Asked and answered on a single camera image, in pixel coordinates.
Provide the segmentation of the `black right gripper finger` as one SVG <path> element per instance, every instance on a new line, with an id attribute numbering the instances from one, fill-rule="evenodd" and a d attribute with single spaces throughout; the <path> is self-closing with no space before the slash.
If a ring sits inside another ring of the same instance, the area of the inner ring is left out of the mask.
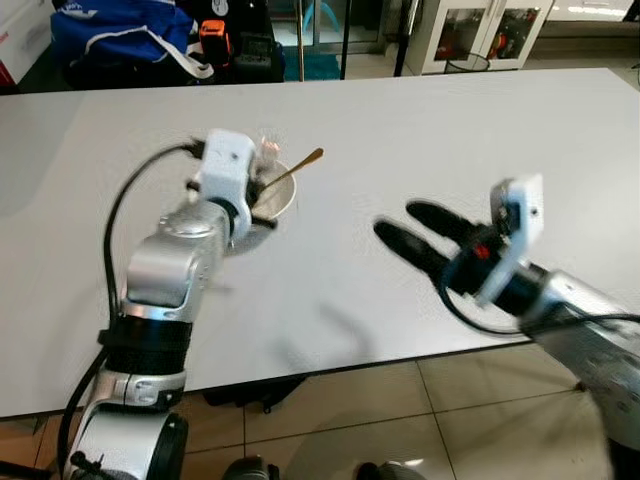
<path id="1" fill-rule="evenodd" d="M 416 236 L 411 230 L 390 220 L 375 220 L 372 230 L 376 238 L 394 255 L 401 257 L 412 268 L 428 275 L 431 282 L 440 280 L 449 259 L 435 250 L 425 239 Z"/>
<path id="2" fill-rule="evenodd" d="M 483 225 L 472 223 L 448 207 L 431 201 L 410 200 L 404 205 L 404 211 L 431 232 L 447 238 L 457 246 L 463 246 L 472 241 L 477 233 L 483 232 Z"/>

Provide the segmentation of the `white ceramic bowl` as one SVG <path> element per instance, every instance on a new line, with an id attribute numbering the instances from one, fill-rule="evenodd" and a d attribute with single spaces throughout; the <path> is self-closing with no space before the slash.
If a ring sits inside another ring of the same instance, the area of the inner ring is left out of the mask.
<path id="1" fill-rule="evenodd" d="M 255 174 L 262 183 L 266 183 L 288 169 L 288 166 L 280 163 L 279 160 L 266 160 L 265 157 L 259 157 L 252 161 L 250 172 Z M 252 224 L 256 227 L 275 229 L 279 216 L 292 205 L 294 193 L 296 193 L 296 182 L 292 175 L 274 184 L 274 187 L 269 189 L 265 207 L 259 207 L 259 209 L 252 207 L 250 216 Z"/>

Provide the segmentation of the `wooden spoon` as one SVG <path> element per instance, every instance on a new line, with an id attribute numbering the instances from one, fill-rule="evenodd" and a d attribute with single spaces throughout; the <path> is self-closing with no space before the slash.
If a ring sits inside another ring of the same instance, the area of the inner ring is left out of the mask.
<path id="1" fill-rule="evenodd" d="M 270 189 L 271 187 L 274 187 L 274 184 L 282 182 L 282 180 L 287 177 L 292 177 L 293 174 L 300 172 L 300 170 L 306 168 L 306 166 L 316 163 L 316 161 L 319 160 L 320 157 L 324 154 L 324 148 L 315 148 L 315 150 L 312 151 L 311 154 L 308 154 L 305 159 L 300 161 L 300 163 L 293 165 L 291 169 L 285 170 L 285 172 L 278 175 L 278 177 L 271 179 L 270 182 L 266 182 L 266 187 Z"/>

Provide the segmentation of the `teal mat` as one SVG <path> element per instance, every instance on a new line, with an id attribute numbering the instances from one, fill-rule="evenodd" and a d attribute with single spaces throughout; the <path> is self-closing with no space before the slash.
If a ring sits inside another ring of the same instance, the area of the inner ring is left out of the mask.
<path id="1" fill-rule="evenodd" d="M 340 81 L 342 63 L 340 56 L 332 52 L 310 52 L 303 55 L 303 79 L 305 81 Z"/>

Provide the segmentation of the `orange black device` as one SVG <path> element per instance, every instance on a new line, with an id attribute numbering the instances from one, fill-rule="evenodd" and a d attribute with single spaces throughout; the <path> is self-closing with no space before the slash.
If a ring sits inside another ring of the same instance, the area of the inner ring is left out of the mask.
<path id="1" fill-rule="evenodd" d="M 227 23 L 221 19 L 202 20 L 198 27 L 201 49 L 207 63 L 214 67 L 229 67 L 232 60 L 233 47 Z"/>

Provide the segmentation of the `thin wooden pole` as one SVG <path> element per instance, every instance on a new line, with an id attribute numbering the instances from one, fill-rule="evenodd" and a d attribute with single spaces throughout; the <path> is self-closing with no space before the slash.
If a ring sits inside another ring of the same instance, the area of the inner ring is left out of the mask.
<path id="1" fill-rule="evenodd" d="M 305 82 L 305 0 L 294 0 L 294 63 L 296 63 L 297 81 Z"/>

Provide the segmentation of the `thin black pole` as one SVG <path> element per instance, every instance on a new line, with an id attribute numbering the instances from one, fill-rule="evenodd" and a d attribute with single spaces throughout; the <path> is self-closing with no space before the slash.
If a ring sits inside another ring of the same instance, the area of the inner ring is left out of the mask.
<path id="1" fill-rule="evenodd" d="M 340 44 L 340 81 L 344 81 L 344 79 L 346 79 L 348 68 L 349 36 L 351 36 L 352 29 L 352 4 L 353 0 L 344 0 L 343 35 L 342 44 Z"/>

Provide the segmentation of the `thick black pole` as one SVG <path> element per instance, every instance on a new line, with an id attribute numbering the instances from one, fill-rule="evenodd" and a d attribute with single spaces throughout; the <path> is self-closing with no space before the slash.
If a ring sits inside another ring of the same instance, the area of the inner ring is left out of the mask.
<path id="1" fill-rule="evenodd" d="M 402 77 L 404 61 L 407 58 L 408 45 L 413 33 L 413 23 L 419 14 L 421 0 L 401 0 L 399 23 L 396 37 L 396 61 L 394 61 L 393 76 Z"/>

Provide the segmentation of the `white glass door cabinet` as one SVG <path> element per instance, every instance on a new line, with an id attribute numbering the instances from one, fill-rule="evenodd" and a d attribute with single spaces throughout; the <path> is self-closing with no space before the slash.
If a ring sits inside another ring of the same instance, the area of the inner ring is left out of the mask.
<path id="1" fill-rule="evenodd" d="M 476 52 L 490 70 L 524 67 L 553 0 L 421 0 L 404 68 L 440 74 L 444 61 Z"/>

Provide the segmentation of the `black bag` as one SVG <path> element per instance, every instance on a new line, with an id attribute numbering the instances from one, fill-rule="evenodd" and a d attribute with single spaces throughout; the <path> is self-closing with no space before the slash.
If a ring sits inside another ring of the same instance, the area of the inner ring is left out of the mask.
<path id="1" fill-rule="evenodd" d="M 246 407 L 250 403 L 260 403 L 262 412 L 270 413 L 306 380 L 306 376 L 297 376 L 297 378 L 250 381 L 250 383 L 205 390 L 202 397 L 210 406 L 233 404 L 236 407 Z"/>

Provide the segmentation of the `blue bag white trim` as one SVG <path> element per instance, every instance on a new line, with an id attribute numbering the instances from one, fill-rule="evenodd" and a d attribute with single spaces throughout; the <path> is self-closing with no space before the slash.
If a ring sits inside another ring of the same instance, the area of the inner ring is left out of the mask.
<path id="1" fill-rule="evenodd" d="M 197 81 L 215 74 L 196 58 L 198 23 L 175 0 L 65 0 L 50 27 L 52 51 L 69 67 L 169 61 Z"/>

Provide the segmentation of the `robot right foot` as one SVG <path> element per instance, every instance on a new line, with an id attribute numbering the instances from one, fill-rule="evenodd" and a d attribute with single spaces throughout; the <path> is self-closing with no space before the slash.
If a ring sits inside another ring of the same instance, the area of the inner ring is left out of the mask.
<path id="1" fill-rule="evenodd" d="M 396 461 L 365 462 L 356 468 L 355 480 L 426 480 L 415 468 Z"/>

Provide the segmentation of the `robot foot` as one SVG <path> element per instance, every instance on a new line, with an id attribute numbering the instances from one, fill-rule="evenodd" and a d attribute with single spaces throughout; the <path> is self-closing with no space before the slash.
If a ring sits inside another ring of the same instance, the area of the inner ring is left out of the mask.
<path id="1" fill-rule="evenodd" d="M 356 468 L 355 480 L 426 480 L 415 468 L 396 461 L 365 462 Z"/>
<path id="2" fill-rule="evenodd" d="M 230 463 L 220 480 L 282 480 L 282 474 L 264 457 L 248 456 Z"/>

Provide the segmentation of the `white red box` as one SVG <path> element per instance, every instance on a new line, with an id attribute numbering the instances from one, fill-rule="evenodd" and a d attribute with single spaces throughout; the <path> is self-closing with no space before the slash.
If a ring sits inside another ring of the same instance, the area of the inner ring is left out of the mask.
<path id="1" fill-rule="evenodd" d="M 51 0 L 0 0 L 0 88 L 17 87 L 51 42 Z"/>

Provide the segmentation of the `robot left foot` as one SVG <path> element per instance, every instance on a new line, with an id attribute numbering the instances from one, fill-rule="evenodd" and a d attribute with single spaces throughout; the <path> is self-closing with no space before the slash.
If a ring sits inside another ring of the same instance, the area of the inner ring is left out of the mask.
<path id="1" fill-rule="evenodd" d="M 264 457 L 248 456 L 230 463 L 220 480 L 282 480 L 282 474 Z"/>

